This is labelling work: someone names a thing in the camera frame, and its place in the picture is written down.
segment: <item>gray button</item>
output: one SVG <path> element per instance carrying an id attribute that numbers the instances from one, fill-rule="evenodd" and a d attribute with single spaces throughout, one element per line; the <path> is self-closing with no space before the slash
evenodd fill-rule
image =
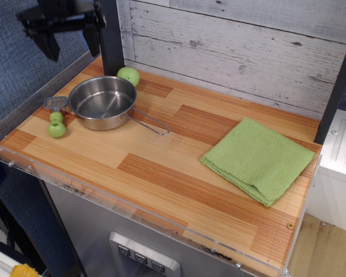
<path id="1" fill-rule="evenodd" d="M 161 272 L 161 273 L 165 272 L 165 268 L 162 264 L 159 264 L 155 261 L 151 261 L 151 265 L 152 265 L 152 268 L 155 269 L 157 272 Z"/>
<path id="2" fill-rule="evenodd" d="M 124 246 L 122 245 L 119 245 L 118 244 L 118 250 L 120 252 L 120 254 L 122 255 L 125 255 L 127 257 L 131 256 L 131 253 L 129 252 L 129 249 L 128 248 L 125 248 Z"/>
<path id="3" fill-rule="evenodd" d="M 136 259 L 136 261 L 138 261 L 141 264 L 148 264 L 148 260 L 146 259 L 146 257 L 144 257 L 138 253 L 134 254 L 134 258 Z"/>

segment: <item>wooden floor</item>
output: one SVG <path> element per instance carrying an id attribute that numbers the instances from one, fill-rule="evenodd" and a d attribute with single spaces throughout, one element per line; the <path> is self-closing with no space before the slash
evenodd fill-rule
<path id="1" fill-rule="evenodd" d="M 346 231 L 305 215 L 288 269 L 292 277 L 346 277 Z"/>

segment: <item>yellow object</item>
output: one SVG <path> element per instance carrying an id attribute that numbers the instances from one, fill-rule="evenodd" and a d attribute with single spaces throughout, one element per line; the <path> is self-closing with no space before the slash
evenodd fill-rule
<path id="1" fill-rule="evenodd" d="M 39 277 L 40 275 L 28 264 L 20 264 L 13 267 L 10 277 Z"/>

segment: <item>white appliance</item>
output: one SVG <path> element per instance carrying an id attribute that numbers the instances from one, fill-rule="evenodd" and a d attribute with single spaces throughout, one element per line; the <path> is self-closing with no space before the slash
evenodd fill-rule
<path id="1" fill-rule="evenodd" d="M 306 213 L 346 230 L 346 111 L 329 128 Z"/>

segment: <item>stainless steel frying pan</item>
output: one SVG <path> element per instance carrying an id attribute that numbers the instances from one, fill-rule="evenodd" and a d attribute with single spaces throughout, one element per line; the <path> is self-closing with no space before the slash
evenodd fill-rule
<path id="1" fill-rule="evenodd" d="M 160 135 L 169 134 L 164 123 L 136 109 L 137 91 L 133 84 L 119 77 L 101 76 L 77 85 L 69 94 L 68 106 L 79 116 L 83 126 L 92 130 L 111 130 L 132 119 Z M 132 117 L 137 111 L 167 129 L 165 133 Z"/>

